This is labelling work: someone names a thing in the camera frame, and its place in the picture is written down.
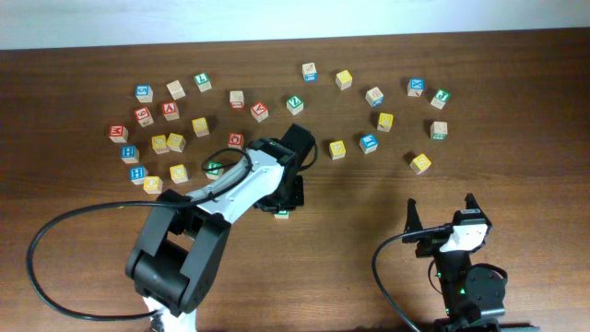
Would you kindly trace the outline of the green R block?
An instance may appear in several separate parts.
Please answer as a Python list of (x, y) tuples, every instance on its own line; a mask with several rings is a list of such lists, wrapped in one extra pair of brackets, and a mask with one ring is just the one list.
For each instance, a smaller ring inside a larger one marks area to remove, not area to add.
[(289, 217), (289, 212), (287, 210), (280, 210), (274, 215), (274, 217), (276, 219), (287, 219)]

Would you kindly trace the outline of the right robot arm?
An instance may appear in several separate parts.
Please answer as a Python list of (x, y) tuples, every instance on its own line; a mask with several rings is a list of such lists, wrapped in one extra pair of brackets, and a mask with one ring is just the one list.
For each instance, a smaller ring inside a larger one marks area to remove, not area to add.
[(416, 201), (407, 201), (404, 243), (414, 243), (418, 258), (431, 258), (447, 312), (434, 322), (436, 331), (498, 331), (498, 318), (505, 315), (503, 299), (508, 275), (490, 264), (473, 264), (470, 256), (485, 245), (492, 229), (489, 218), (471, 194), (466, 207), (453, 220), (438, 228), (425, 229)]

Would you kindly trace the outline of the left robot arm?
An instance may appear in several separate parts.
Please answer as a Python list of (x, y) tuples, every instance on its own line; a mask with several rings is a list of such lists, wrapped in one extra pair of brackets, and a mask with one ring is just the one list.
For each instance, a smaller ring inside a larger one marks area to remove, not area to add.
[(259, 138), (212, 184), (157, 198), (125, 265), (154, 331), (194, 331), (232, 224), (249, 208), (278, 214), (304, 203), (301, 172), (313, 134), (292, 124), (282, 138)]

